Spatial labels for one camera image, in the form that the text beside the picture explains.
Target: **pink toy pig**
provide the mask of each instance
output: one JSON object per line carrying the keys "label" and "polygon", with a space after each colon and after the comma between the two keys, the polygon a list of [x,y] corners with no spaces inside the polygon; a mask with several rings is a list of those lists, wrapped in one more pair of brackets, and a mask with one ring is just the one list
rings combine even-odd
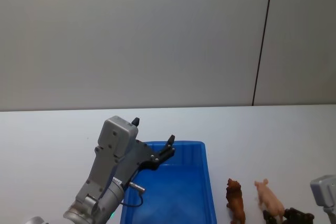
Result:
{"label": "pink toy pig", "polygon": [[257,187],[258,190],[258,196],[259,196],[259,207],[263,203],[265,203],[265,206],[269,213],[275,217],[279,216],[280,221],[282,222],[282,217],[284,216],[285,209],[278,200],[278,198],[274,195],[274,193],[266,186],[268,184],[268,179],[264,179],[263,182],[257,182],[254,181],[254,185]]}

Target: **gray wall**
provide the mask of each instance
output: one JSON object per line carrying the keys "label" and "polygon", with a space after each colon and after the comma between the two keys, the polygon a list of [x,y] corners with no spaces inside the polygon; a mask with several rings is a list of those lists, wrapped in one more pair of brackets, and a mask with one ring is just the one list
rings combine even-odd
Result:
{"label": "gray wall", "polygon": [[[0,0],[0,110],[251,105],[268,0]],[[335,0],[271,0],[255,104],[336,102]]]}

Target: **white table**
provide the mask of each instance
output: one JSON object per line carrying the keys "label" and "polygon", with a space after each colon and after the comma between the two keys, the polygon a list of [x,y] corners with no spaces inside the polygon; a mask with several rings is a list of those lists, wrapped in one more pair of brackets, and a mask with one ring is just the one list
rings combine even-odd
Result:
{"label": "white table", "polygon": [[[174,134],[206,144],[219,224],[229,223],[229,178],[241,183],[246,223],[264,223],[254,180],[265,177],[285,208],[328,223],[309,182],[336,173],[336,105],[2,112],[1,223],[60,218],[89,174],[104,120],[113,115],[140,117],[142,141]],[[119,223],[120,214],[119,207],[109,223]]]}

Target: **toy figurine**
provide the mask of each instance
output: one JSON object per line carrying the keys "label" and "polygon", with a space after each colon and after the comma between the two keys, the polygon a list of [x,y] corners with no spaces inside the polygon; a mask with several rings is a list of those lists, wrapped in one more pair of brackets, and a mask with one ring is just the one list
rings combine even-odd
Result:
{"label": "toy figurine", "polygon": [[276,218],[274,218],[267,210],[264,210],[262,215],[264,216],[266,224],[277,224]]}
{"label": "toy figurine", "polygon": [[282,222],[282,217],[284,216],[285,209],[278,200],[278,198],[274,195],[274,193],[266,186],[268,184],[268,179],[264,179],[263,182],[254,182],[254,185],[257,187],[258,190],[258,197],[259,197],[259,207],[263,203],[267,208],[267,211],[273,216],[279,216],[280,222]]}
{"label": "toy figurine", "polygon": [[286,209],[284,217],[287,219],[283,224],[313,224],[314,215],[305,214],[294,208]]}
{"label": "toy figurine", "polygon": [[229,178],[227,181],[226,199],[228,201],[226,207],[228,207],[233,213],[233,220],[231,221],[231,224],[236,224],[237,220],[240,221],[240,224],[245,224],[243,194],[238,181]]}

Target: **blue plastic bin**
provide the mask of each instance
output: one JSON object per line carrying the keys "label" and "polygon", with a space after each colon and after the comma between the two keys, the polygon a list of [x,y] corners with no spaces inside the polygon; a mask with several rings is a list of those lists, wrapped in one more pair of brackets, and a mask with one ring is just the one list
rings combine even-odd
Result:
{"label": "blue plastic bin", "polygon": [[[159,151],[165,142],[148,142]],[[134,182],[146,188],[141,207],[123,207],[121,224],[216,224],[205,145],[176,141],[175,155],[158,170],[141,171]],[[129,188],[124,202],[140,203]]]}

